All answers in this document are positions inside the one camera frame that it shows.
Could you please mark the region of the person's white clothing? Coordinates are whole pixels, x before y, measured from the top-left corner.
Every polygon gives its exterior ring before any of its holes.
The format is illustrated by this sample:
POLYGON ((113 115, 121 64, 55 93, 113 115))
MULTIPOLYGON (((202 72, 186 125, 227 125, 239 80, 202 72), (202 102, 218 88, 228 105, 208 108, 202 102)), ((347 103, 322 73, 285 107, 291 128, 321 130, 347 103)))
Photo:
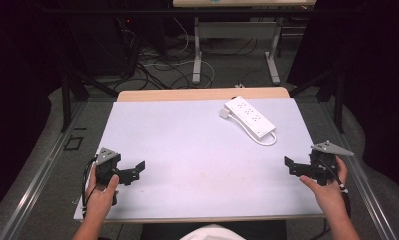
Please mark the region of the person's white clothing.
POLYGON ((246 240, 232 230, 224 228, 218 224, 210 224, 200 227, 180 240, 246 240))

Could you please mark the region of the person's right hand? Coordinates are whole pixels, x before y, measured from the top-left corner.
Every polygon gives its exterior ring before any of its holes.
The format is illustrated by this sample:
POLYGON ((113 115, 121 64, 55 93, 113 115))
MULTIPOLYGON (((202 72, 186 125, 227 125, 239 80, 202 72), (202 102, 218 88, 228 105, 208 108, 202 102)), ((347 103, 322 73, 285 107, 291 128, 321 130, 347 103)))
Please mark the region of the person's right hand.
POLYGON ((349 219, 339 184, 336 181, 321 186, 305 175, 300 176, 299 180, 314 193, 317 204, 328 221, 340 222, 349 219))

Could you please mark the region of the white power strip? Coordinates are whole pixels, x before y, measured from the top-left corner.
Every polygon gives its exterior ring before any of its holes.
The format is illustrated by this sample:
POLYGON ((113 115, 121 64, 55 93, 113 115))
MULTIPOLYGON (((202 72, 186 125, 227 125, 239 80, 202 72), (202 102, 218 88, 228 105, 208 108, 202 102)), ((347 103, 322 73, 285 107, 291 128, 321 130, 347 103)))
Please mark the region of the white power strip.
POLYGON ((274 135, 276 127, 247 100, 238 96, 226 102, 224 107, 248 130, 256 140, 274 135))

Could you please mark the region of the aluminium floor rail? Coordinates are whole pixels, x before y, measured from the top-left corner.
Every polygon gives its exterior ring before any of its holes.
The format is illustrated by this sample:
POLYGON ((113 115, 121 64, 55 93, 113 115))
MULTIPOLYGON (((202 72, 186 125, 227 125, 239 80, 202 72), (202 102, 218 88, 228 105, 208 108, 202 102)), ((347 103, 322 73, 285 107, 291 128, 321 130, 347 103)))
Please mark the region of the aluminium floor rail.
POLYGON ((64 144, 70 138, 70 128, 82 114, 86 103, 72 103, 71 121, 62 131, 62 104, 56 100, 39 139, 16 180, 0 203, 0 240, 15 240, 40 196, 64 144))
POLYGON ((376 194, 376 189, 371 185, 369 175, 366 173, 365 165, 359 151, 353 148, 349 138, 345 135, 346 129, 342 124, 342 117, 340 125, 337 125, 335 107, 330 102, 321 102, 319 103, 319 107, 325 114, 325 121, 330 126, 331 132, 334 135, 333 142, 338 143, 341 147, 350 149, 354 153, 353 156, 346 158, 346 164, 380 240, 399 240, 385 211, 382 209, 382 203, 376 194))

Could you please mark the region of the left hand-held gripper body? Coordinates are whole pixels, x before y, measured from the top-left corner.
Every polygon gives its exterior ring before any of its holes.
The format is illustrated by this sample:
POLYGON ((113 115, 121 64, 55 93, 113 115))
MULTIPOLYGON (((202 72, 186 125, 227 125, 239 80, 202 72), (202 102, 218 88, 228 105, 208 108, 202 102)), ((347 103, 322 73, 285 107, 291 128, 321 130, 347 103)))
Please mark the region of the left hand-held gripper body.
POLYGON ((96 156, 96 183, 107 186, 116 172, 121 155, 113 150, 102 148, 96 156))

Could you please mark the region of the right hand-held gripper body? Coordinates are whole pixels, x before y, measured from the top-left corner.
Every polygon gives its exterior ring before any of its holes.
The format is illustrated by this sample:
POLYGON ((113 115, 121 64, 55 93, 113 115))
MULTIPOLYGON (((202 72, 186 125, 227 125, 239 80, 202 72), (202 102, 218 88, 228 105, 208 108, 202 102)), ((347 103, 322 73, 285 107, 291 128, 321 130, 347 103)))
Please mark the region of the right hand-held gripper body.
POLYGON ((338 155, 353 156, 354 153, 330 141, 315 144, 311 149, 311 164, 317 167, 313 179, 321 186, 327 185, 330 180, 342 185, 338 176, 339 170, 336 157, 338 155))

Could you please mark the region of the black metal stand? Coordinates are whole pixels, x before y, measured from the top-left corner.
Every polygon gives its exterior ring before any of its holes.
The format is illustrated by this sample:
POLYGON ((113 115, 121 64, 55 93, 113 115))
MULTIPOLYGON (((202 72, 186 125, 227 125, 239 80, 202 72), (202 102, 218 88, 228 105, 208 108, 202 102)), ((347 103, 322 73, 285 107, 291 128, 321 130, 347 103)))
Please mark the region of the black metal stand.
POLYGON ((74 95, 78 100, 87 101, 89 98, 89 93, 85 88, 86 85, 91 85, 111 97, 117 97, 119 95, 119 93, 115 90, 110 89, 109 87, 95 80, 93 77, 84 73, 79 71, 64 73, 61 76, 63 109, 62 132, 65 132, 72 122, 71 95, 74 95))
POLYGON ((295 97, 306 89, 314 85, 320 85, 320 89, 316 94, 318 102, 328 102, 331 97, 335 98, 333 121, 340 133, 344 133, 342 113, 344 102, 344 70, 329 70, 318 75, 317 77, 306 81, 305 83, 295 87, 289 91, 291 97, 295 97))

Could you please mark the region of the black computer tower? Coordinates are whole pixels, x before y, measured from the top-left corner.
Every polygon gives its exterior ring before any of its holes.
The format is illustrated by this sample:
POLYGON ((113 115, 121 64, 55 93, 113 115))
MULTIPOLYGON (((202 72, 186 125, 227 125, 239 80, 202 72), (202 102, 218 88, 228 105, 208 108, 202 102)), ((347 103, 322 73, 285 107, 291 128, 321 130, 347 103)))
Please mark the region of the black computer tower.
POLYGON ((113 18, 75 17, 68 21, 87 71, 93 76, 131 76, 135 63, 126 55, 113 18))

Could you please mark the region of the white desk with metal legs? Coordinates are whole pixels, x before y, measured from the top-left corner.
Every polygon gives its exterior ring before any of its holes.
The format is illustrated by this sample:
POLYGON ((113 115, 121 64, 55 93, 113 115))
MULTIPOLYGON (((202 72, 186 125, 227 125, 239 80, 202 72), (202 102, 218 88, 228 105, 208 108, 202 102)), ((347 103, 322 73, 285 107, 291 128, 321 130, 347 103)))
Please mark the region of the white desk with metal legs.
MULTIPOLYGON (((308 10, 316 0, 173 0, 173 6, 182 10, 308 10)), ((274 85, 281 83, 274 61, 284 17, 273 17, 272 21, 260 22, 251 20, 234 20, 233 22, 212 20, 203 21, 202 17, 194 18, 195 58, 192 83, 201 81, 202 39, 270 39, 271 47, 265 53, 270 80, 274 85)))

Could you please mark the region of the person's left hand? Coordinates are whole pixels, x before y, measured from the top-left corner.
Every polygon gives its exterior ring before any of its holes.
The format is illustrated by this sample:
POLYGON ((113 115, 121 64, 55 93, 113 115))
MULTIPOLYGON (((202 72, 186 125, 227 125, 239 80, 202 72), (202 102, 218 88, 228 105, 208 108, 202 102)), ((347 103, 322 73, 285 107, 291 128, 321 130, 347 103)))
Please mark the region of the person's left hand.
POLYGON ((119 184, 119 177, 113 175, 109 184, 100 190, 96 185, 96 166, 92 167, 88 187, 86 190, 87 210, 85 214, 85 223, 102 223, 107 216, 113 203, 113 196, 119 184))

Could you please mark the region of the white table mat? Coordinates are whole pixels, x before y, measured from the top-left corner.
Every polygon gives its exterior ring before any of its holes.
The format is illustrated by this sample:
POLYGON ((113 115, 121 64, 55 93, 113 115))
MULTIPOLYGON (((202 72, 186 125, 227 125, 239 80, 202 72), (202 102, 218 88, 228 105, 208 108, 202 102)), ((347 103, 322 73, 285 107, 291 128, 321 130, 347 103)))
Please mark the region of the white table mat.
POLYGON ((250 103, 276 127, 261 143, 220 117, 221 100, 114 103, 100 144, 120 153, 119 168, 146 168, 120 187, 108 221, 321 216, 313 193, 284 164, 286 157, 308 162, 313 144, 296 102, 250 103))

